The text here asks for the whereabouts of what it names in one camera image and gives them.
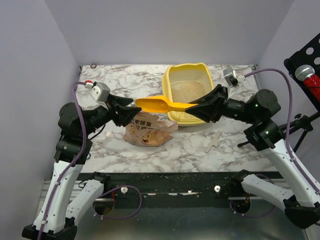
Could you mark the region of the pink cat litter bag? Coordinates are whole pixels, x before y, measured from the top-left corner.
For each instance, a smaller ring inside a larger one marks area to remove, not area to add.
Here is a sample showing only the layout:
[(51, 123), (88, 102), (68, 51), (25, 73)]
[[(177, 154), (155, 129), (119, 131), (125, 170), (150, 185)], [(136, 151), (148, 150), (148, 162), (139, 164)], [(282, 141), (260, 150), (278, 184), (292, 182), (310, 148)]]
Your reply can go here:
[(172, 140), (171, 133), (177, 130), (176, 121), (160, 120), (155, 114), (140, 112), (125, 127), (123, 139), (136, 146), (159, 147)]

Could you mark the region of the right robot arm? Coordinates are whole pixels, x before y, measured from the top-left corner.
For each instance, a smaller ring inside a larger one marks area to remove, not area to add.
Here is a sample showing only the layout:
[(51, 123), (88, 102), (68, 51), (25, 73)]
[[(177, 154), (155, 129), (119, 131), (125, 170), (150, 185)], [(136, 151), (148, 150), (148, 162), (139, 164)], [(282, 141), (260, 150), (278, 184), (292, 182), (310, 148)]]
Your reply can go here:
[(253, 194), (281, 209), (298, 228), (307, 229), (320, 221), (320, 183), (311, 175), (292, 148), (284, 131), (272, 121), (280, 109), (277, 96), (259, 90), (247, 102), (229, 98), (226, 87), (217, 85), (210, 93), (192, 102), (186, 113), (204, 122), (217, 122), (222, 116), (250, 125), (244, 130), (249, 144), (263, 154), (285, 179), (284, 189), (241, 170), (222, 187), (226, 194)]

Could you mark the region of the orange plastic scoop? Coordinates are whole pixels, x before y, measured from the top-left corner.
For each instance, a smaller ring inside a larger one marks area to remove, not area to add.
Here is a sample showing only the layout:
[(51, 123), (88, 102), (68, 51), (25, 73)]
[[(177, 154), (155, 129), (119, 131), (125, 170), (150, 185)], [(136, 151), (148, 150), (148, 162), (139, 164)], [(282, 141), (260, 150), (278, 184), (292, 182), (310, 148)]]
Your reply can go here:
[(196, 106), (192, 103), (181, 103), (169, 101), (164, 95), (138, 98), (135, 105), (147, 113), (166, 114), (168, 112), (185, 112), (187, 108)]

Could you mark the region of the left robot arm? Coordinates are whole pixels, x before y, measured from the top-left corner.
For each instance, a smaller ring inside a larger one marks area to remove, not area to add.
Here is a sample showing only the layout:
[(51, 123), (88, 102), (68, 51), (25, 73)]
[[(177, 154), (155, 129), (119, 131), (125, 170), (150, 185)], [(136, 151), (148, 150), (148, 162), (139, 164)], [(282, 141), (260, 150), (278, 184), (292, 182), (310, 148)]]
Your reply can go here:
[(140, 112), (131, 106), (133, 99), (109, 94), (106, 107), (82, 110), (76, 100), (66, 103), (59, 111), (61, 137), (56, 144), (53, 173), (42, 208), (34, 220), (22, 231), (29, 240), (73, 240), (78, 225), (98, 198), (111, 191), (111, 178), (94, 172), (81, 192), (71, 200), (78, 176), (93, 145), (88, 136), (109, 121), (118, 127), (127, 126)]

